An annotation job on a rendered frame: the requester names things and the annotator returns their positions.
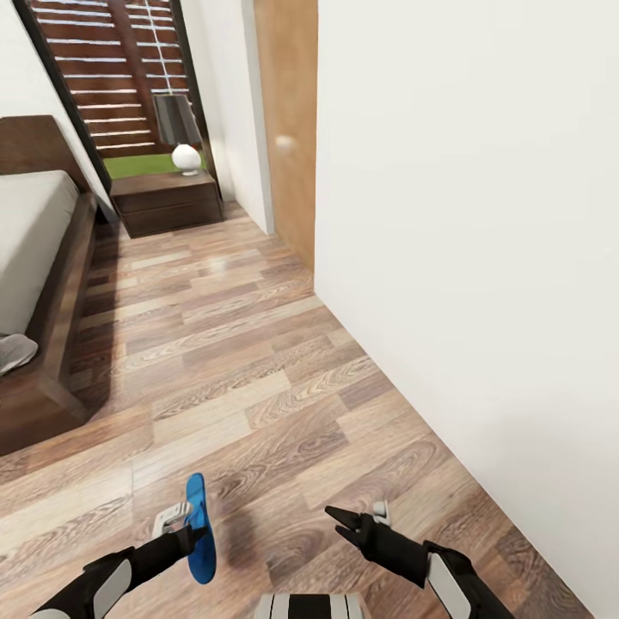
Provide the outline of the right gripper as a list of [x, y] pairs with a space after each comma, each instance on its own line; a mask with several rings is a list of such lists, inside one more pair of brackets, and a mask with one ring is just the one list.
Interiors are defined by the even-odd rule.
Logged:
[[375, 561], [401, 576], [405, 535], [378, 524], [368, 512], [350, 512], [335, 506], [326, 506], [325, 511], [341, 522], [334, 529], [360, 548], [367, 561]]

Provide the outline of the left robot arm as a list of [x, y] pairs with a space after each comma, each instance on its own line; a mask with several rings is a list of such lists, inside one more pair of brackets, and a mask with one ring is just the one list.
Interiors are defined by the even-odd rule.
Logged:
[[195, 552], [195, 543], [209, 530], [192, 525], [175, 531], [172, 524], [192, 515], [194, 505], [178, 503], [159, 513], [156, 540], [109, 553], [83, 567], [83, 574], [43, 604], [28, 619], [104, 619], [127, 593]]

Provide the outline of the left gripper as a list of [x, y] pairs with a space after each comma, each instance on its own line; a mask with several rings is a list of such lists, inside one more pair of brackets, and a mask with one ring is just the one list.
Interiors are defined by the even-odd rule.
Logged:
[[208, 531], [208, 527], [193, 530], [192, 525], [186, 525], [172, 534], [164, 534], [156, 540], [148, 542], [146, 545], [152, 548], [156, 559], [154, 571], [150, 578], [153, 579], [172, 567], [178, 560], [194, 553], [195, 543]]

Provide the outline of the sandal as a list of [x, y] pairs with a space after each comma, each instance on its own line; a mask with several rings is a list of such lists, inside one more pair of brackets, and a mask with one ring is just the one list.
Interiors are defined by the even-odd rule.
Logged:
[[192, 475], [187, 483], [187, 502], [194, 505], [194, 510], [192, 515], [186, 517], [183, 528], [192, 525], [193, 530], [202, 527], [209, 530], [195, 543], [195, 552], [187, 557], [194, 579], [201, 585], [207, 585], [213, 581], [217, 571], [217, 553], [206, 506], [205, 479], [201, 473]]

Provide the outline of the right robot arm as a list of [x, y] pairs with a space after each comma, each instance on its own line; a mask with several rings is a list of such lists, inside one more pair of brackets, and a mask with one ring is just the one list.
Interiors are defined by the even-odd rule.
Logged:
[[325, 511], [341, 522], [334, 529], [360, 548], [367, 561], [375, 561], [421, 588], [427, 578], [450, 619], [515, 619], [477, 577], [470, 558], [429, 540], [417, 543], [391, 530], [388, 501], [375, 502], [373, 507], [374, 516], [335, 506], [326, 506]]

